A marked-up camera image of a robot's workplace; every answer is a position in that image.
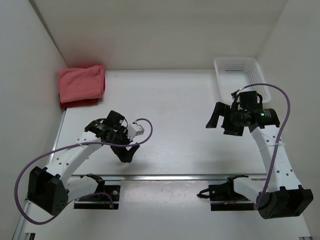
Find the dark red t shirt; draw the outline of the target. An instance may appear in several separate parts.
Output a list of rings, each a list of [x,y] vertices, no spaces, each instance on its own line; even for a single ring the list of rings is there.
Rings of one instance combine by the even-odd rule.
[[[60,103],[60,108],[67,109],[67,108],[75,108],[75,107],[83,107],[83,106],[92,106],[92,105],[96,105],[98,102],[99,102],[98,98],[76,100],[76,101],[71,101],[66,103]]]

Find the salmon pink t shirt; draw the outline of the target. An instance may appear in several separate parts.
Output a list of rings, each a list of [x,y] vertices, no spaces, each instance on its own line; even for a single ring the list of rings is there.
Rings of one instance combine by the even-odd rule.
[[[58,71],[58,92],[62,104],[101,99],[105,87],[105,67],[102,65]]]

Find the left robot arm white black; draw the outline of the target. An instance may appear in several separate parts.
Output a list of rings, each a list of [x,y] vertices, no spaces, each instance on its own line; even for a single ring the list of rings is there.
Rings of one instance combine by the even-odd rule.
[[[124,126],[125,120],[123,115],[112,110],[106,118],[89,123],[76,141],[77,147],[67,149],[57,160],[30,172],[27,198],[52,216],[57,216],[69,202],[83,196],[89,195],[93,200],[103,198],[105,181],[100,176],[93,173],[75,179],[71,176],[104,143],[110,144],[121,162],[132,161],[139,147],[128,145],[145,130],[137,122]]]

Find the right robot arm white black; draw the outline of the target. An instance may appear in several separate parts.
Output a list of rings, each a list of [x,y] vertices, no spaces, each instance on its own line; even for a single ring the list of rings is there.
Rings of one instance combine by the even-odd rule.
[[[211,184],[199,198],[209,199],[213,211],[256,210],[263,219],[298,217],[313,201],[311,189],[303,188],[287,156],[276,111],[263,107],[256,91],[232,94],[233,102],[215,104],[207,129],[216,128],[223,117],[225,135],[242,136],[248,128],[257,144],[267,171],[265,182],[247,175],[228,177],[225,183]]]

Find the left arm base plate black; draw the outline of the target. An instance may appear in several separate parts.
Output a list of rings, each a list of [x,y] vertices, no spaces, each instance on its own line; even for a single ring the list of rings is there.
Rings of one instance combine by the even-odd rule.
[[[121,183],[105,180],[90,196],[82,196],[73,203],[76,210],[118,210],[120,205]]]

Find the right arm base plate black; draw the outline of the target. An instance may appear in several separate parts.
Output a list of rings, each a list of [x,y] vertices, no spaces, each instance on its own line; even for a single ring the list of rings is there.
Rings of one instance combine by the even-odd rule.
[[[236,175],[228,177],[222,184],[209,184],[208,188],[201,190],[196,196],[200,199],[209,199],[212,212],[253,211],[254,204],[234,190],[234,181],[239,178],[248,176]]]

